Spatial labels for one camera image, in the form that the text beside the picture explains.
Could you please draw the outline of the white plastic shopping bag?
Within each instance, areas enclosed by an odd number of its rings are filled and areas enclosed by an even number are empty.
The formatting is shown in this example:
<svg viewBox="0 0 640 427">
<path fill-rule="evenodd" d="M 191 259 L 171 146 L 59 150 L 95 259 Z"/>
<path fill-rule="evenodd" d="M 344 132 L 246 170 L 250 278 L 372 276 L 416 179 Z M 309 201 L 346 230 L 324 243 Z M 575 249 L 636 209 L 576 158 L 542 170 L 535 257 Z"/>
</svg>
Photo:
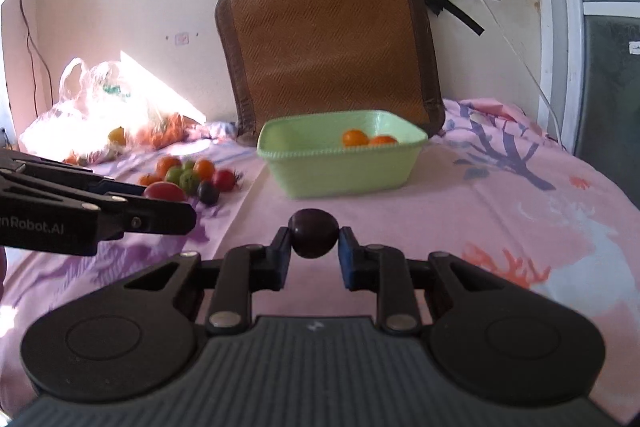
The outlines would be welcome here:
<svg viewBox="0 0 640 427">
<path fill-rule="evenodd" d="M 32 155 L 94 165 L 154 150 L 137 146 L 136 134 L 160 115 L 175 113 L 186 122 L 186 138 L 206 121 L 199 109 L 126 53 L 93 67 L 75 57 L 62 72 L 58 101 L 27 127 L 18 143 Z M 125 129 L 125 146 L 108 139 L 118 127 Z"/>
</svg>

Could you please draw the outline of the yellow fruit by bags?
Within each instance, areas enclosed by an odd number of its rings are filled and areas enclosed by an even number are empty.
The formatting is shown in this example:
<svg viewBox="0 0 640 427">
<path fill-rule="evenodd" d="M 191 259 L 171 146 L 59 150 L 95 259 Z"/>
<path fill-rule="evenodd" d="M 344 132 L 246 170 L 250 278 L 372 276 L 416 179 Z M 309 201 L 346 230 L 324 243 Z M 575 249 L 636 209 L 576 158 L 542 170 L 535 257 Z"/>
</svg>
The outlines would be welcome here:
<svg viewBox="0 0 640 427">
<path fill-rule="evenodd" d="M 118 146 L 125 146 L 127 143 L 125 129 L 123 127 L 118 127 L 112 130 L 108 134 L 108 139 L 113 144 L 116 144 Z"/>
</svg>

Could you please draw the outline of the dark purple plum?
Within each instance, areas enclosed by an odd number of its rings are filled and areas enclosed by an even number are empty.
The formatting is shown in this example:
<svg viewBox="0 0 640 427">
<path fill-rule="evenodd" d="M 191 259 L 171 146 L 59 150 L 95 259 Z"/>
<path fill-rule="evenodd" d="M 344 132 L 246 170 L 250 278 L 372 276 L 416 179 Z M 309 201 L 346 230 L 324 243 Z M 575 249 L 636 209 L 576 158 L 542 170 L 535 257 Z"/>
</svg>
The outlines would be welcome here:
<svg viewBox="0 0 640 427">
<path fill-rule="evenodd" d="M 316 208 L 296 211 L 288 220 L 288 229 L 293 251 L 304 259 L 324 256 L 340 236 L 340 226 L 331 213 Z"/>
</svg>

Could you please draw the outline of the pink deer print bedsheet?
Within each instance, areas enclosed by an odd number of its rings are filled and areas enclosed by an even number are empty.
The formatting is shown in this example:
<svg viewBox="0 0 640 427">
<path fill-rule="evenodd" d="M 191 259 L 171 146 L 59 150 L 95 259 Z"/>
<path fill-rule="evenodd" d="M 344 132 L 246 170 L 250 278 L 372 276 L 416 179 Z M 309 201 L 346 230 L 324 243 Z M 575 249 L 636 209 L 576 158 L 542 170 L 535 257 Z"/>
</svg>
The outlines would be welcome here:
<svg viewBox="0 0 640 427">
<path fill-rule="evenodd" d="M 241 175 L 218 206 L 198 206 L 186 236 L 129 234 L 89 258 L 12 251 L 1 300 L 1 407 L 34 399 L 20 343 L 42 314 L 180 251 L 210 259 L 268 243 L 299 210 L 251 148 L 174 148 Z M 597 324 L 606 360 L 592 399 L 618 421 L 639 410 L 639 211 L 602 173 L 567 154 L 517 108 L 490 98 L 446 103 L 442 132 L 395 191 L 320 199 L 360 242 L 423 259 L 446 251 L 559 301 Z"/>
</svg>

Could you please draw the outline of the frosted glass door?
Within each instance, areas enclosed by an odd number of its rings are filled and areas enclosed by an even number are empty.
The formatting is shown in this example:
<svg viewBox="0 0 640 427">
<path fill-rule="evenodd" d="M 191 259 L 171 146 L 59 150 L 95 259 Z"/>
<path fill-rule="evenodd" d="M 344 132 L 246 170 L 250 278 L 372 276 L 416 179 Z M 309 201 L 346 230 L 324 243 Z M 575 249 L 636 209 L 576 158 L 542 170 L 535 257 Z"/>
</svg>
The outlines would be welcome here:
<svg viewBox="0 0 640 427">
<path fill-rule="evenodd" d="M 639 199 L 639 0 L 541 0 L 538 117 L 562 144 Z"/>
</svg>

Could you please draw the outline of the orange tangerine front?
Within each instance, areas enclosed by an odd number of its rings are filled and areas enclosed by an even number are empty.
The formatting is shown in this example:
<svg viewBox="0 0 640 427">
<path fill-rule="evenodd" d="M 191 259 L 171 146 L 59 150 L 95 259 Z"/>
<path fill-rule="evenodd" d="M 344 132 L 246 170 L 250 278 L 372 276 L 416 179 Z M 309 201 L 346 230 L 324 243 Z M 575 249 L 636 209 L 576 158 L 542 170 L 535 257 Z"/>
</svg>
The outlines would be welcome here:
<svg viewBox="0 0 640 427">
<path fill-rule="evenodd" d="M 344 147 L 360 147 L 369 144 L 369 137 L 359 129 L 349 129 L 342 134 L 342 144 Z"/>
</svg>

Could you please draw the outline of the green plastic basket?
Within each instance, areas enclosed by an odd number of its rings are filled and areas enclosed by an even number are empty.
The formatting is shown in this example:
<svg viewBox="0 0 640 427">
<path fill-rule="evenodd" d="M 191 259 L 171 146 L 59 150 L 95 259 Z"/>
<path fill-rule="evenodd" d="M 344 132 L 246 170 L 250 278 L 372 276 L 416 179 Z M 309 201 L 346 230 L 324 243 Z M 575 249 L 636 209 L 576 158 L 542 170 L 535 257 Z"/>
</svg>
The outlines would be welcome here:
<svg viewBox="0 0 640 427">
<path fill-rule="evenodd" d="M 359 130 L 392 144 L 347 147 L 343 135 Z M 273 119 L 257 142 L 273 179 L 295 199 L 366 194 L 404 185 L 427 142 L 411 122 L 384 110 L 352 110 Z"/>
</svg>

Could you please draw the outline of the green tomato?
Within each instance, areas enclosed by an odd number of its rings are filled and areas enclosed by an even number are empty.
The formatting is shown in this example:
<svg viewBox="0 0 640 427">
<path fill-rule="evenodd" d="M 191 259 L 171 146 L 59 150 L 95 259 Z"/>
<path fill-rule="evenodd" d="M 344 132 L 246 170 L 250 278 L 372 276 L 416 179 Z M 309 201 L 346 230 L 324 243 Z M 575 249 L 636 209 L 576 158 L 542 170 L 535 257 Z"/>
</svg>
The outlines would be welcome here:
<svg viewBox="0 0 640 427">
<path fill-rule="evenodd" d="M 176 185 L 180 184 L 180 178 L 183 174 L 183 168 L 181 166 L 171 166 L 164 176 L 164 180 Z"/>
<path fill-rule="evenodd" d="M 193 169 L 184 169 L 180 174 L 179 186 L 184 194 L 194 196 L 198 193 L 201 178 Z"/>
<path fill-rule="evenodd" d="M 187 159 L 182 163 L 183 170 L 191 170 L 195 165 L 195 161 L 192 159 Z"/>
</svg>

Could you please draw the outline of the red tomato with stem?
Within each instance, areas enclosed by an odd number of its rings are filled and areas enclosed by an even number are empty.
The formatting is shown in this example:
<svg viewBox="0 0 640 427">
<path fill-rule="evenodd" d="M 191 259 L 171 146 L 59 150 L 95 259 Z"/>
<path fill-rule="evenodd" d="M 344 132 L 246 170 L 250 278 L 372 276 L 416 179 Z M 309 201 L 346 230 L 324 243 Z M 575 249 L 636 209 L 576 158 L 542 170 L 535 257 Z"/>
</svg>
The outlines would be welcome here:
<svg viewBox="0 0 640 427">
<path fill-rule="evenodd" d="M 212 178 L 212 183 L 220 193 L 232 192 L 242 180 L 242 173 L 230 169 L 217 169 Z"/>
</svg>

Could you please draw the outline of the white wall switch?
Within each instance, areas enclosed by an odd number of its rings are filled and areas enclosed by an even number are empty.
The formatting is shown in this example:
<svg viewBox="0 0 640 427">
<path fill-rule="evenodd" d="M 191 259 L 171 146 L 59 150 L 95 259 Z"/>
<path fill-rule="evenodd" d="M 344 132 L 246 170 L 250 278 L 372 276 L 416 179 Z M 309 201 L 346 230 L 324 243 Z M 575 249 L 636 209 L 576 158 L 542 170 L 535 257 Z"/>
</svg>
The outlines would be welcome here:
<svg viewBox="0 0 640 427">
<path fill-rule="evenodd" d="M 175 34 L 176 46 L 187 46 L 189 44 L 189 34 L 187 32 L 179 32 Z"/>
</svg>

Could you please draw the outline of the green tomato back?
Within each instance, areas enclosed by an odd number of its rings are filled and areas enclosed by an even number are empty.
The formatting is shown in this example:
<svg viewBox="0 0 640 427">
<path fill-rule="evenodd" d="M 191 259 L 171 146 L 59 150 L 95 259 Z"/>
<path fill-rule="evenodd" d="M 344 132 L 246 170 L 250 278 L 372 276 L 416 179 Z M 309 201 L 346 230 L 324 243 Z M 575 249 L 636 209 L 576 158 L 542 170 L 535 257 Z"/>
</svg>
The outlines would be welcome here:
<svg viewBox="0 0 640 427">
<path fill-rule="evenodd" d="M 187 159 L 182 163 L 183 170 L 191 170 L 195 165 L 195 161 L 192 159 Z"/>
</svg>

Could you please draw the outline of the orange tangerine back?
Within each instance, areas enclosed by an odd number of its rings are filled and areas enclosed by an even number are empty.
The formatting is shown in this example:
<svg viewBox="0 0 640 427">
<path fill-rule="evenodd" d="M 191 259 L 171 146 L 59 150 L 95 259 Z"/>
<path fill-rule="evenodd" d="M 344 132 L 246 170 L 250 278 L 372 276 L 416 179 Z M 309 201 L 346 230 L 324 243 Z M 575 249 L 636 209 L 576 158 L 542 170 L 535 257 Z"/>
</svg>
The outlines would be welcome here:
<svg viewBox="0 0 640 427">
<path fill-rule="evenodd" d="M 143 176 L 140 176 L 138 184 L 142 186 L 149 186 L 162 180 L 163 178 L 161 176 L 157 176 L 155 173 L 145 173 Z"/>
</svg>

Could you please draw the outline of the small orange tomato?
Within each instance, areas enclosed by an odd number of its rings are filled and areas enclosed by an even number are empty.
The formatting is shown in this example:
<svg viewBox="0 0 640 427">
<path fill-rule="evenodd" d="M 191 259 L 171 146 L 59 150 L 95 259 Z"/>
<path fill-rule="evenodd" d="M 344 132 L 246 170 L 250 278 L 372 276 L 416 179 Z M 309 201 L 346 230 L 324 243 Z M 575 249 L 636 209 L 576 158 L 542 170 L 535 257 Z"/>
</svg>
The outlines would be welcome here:
<svg viewBox="0 0 640 427">
<path fill-rule="evenodd" d="M 213 161 L 210 161 L 206 158 L 201 158 L 195 161 L 192 170 L 201 181 L 210 181 L 211 179 L 213 179 L 216 167 Z"/>
</svg>

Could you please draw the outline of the large orange tangerine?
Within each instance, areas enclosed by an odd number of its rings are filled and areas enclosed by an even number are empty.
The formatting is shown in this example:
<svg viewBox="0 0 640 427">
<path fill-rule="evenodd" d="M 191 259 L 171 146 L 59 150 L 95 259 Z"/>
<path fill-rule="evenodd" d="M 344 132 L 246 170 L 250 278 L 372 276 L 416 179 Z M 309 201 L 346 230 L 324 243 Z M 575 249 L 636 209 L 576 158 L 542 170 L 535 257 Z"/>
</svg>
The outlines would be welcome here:
<svg viewBox="0 0 640 427">
<path fill-rule="evenodd" d="M 171 168 L 182 167 L 182 160 L 176 156 L 166 155 L 161 157 L 155 166 L 155 173 L 160 179 L 164 179 Z"/>
</svg>

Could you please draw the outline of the brown woven seat cushion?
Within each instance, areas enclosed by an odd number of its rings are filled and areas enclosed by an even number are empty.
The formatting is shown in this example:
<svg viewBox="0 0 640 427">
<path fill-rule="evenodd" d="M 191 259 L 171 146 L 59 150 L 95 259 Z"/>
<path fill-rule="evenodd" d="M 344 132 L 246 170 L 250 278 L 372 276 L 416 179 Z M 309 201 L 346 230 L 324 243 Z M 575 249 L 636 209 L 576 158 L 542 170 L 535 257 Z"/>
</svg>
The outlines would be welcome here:
<svg viewBox="0 0 640 427">
<path fill-rule="evenodd" d="M 218 0 L 215 20 L 246 143 L 271 119 L 343 110 L 442 129 L 424 0 Z"/>
</svg>

